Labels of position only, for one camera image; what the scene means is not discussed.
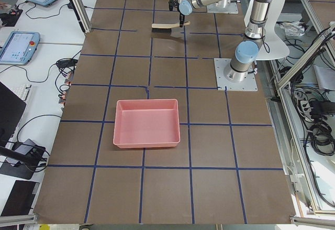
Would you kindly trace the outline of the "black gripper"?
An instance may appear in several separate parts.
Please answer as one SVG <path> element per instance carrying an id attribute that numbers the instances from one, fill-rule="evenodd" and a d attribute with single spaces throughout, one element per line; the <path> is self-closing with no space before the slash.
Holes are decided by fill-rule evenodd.
<path id="1" fill-rule="evenodd" d="M 174 11 L 175 9 L 179 12 L 179 0 L 169 0 L 168 1 L 169 11 Z M 184 26 L 185 16 L 183 14 L 179 15 L 179 27 Z"/>

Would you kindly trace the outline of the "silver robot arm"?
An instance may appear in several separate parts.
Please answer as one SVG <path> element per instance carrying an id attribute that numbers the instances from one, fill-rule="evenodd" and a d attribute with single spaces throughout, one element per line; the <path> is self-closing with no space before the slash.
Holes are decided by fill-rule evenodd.
<path id="1" fill-rule="evenodd" d="M 170 0 L 169 9 L 174 8 L 180 14 L 178 27 L 183 27 L 185 16 L 199 9 L 222 0 Z M 265 25 L 268 19 L 272 0 L 253 0 L 249 18 L 245 24 L 244 40 L 240 42 L 230 64 L 225 68 L 225 77 L 231 82 L 242 82 L 248 75 L 248 69 L 256 60 L 262 46 L 269 52 L 265 42 Z"/>

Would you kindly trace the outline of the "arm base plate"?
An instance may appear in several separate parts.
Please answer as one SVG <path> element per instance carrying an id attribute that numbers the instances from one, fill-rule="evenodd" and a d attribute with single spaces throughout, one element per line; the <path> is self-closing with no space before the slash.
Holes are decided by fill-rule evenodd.
<path id="1" fill-rule="evenodd" d="M 258 90 L 255 74 L 250 66 L 246 72 L 236 72 L 231 68 L 230 58 L 215 58 L 215 74 L 217 90 L 219 91 L 248 91 Z"/>

